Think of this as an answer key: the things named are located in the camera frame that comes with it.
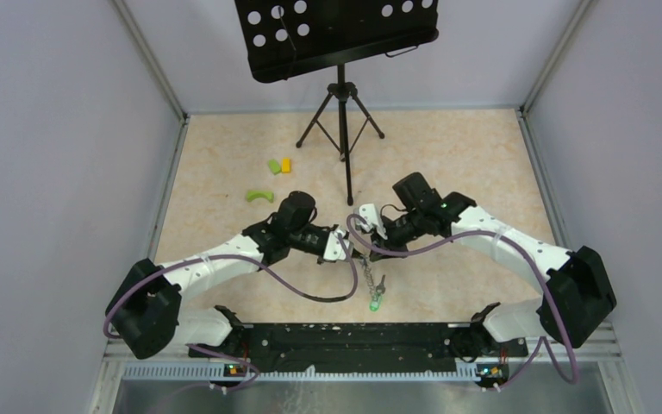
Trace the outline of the green key tag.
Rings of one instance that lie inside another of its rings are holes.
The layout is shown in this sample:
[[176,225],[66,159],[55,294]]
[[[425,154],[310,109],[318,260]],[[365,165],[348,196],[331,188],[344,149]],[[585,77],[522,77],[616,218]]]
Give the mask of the green key tag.
[[383,299],[381,297],[374,297],[369,303],[369,310],[376,312],[380,309]]

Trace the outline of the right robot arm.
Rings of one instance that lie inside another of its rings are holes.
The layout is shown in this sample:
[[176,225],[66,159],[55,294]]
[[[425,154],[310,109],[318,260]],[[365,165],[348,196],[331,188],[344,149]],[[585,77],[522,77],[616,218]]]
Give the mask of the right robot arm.
[[375,204],[355,212],[356,229],[368,234],[372,258],[408,257],[408,245],[424,235],[458,242],[487,255],[529,283],[540,295],[515,304],[493,304],[478,313],[473,348],[494,355],[505,342],[549,336],[580,348],[615,309],[617,300],[601,255],[582,246],[570,250],[548,244],[495,218],[464,194],[442,197],[420,172],[394,184],[403,204],[391,219]]

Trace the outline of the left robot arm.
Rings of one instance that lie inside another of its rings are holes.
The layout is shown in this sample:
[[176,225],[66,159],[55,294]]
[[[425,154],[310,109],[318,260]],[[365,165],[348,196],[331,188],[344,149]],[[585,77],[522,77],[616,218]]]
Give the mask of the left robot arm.
[[187,310],[186,304],[235,277],[267,269],[292,250],[319,262],[344,260],[346,231],[315,225],[316,212],[313,197],[293,191],[276,212],[221,245],[174,262],[134,263],[105,311],[104,334],[122,340],[139,360],[184,344],[209,345],[226,357],[236,354],[242,334],[228,317],[215,309]]

